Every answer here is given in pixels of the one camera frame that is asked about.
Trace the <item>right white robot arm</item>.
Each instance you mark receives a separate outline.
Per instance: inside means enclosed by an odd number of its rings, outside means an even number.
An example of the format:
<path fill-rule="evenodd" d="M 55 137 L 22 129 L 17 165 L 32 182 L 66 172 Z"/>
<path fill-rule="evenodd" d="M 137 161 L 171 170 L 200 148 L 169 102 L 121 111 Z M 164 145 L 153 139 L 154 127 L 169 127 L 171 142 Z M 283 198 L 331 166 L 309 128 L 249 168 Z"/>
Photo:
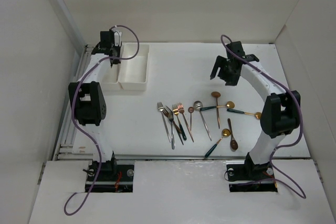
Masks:
<path fill-rule="evenodd" d="M 257 143 L 243 164 L 227 165 L 228 177 L 231 182 L 265 179 L 278 145 L 301 124 L 301 97 L 272 78 L 255 55 L 245 54 L 241 42 L 230 42 L 224 47 L 227 56 L 217 56 L 210 78 L 219 77 L 227 86 L 236 86 L 244 78 L 264 102 Z"/>

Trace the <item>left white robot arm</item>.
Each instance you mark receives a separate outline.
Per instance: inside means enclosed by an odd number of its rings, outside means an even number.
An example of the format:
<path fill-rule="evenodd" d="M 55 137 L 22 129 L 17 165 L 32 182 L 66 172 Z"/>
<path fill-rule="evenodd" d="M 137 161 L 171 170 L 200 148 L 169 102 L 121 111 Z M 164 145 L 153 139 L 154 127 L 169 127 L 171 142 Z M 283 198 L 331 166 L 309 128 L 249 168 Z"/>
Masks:
<path fill-rule="evenodd" d="M 120 31 L 101 31 L 83 75 L 68 86 L 72 121 L 93 144 L 92 164 L 87 173 L 93 176 L 99 172 L 105 180 L 114 179 L 118 168 L 113 163 L 113 150 L 103 127 L 107 105 L 101 82 L 112 65 L 120 63 L 121 45 Z"/>

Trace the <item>dark bronze spoon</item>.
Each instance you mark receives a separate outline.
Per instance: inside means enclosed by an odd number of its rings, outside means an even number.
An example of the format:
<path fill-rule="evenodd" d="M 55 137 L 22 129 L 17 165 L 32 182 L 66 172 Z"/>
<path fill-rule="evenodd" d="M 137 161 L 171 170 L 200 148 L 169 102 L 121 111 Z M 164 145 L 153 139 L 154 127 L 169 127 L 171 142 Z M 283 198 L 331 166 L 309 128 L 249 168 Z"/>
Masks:
<path fill-rule="evenodd" d="M 230 139 L 230 148 L 233 151 L 236 151 L 238 149 L 238 143 L 237 143 L 237 141 L 234 138 L 232 123 L 231 123 L 230 118 L 227 119 L 227 122 L 228 122 L 229 130 L 230 130 L 230 133 L 231 133 L 231 135 L 230 135 L 231 136 L 231 139 Z"/>

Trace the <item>copper spoon long handle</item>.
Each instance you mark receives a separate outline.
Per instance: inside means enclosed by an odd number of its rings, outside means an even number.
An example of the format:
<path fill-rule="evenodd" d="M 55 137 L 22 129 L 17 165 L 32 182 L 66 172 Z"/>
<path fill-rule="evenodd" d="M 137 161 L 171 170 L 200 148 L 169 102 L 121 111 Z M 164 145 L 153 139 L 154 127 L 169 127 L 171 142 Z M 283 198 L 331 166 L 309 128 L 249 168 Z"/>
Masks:
<path fill-rule="evenodd" d="M 211 93 L 211 96 L 215 98 L 216 101 L 216 106 L 219 106 L 218 104 L 218 98 L 221 96 L 221 94 L 218 91 L 213 91 Z M 218 124 L 218 128 L 220 129 L 221 127 L 221 121 L 220 121 L 220 115 L 219 115 L 219 108 L 216 108 L 216 116 L 217 116 L 217 124 Z"/>

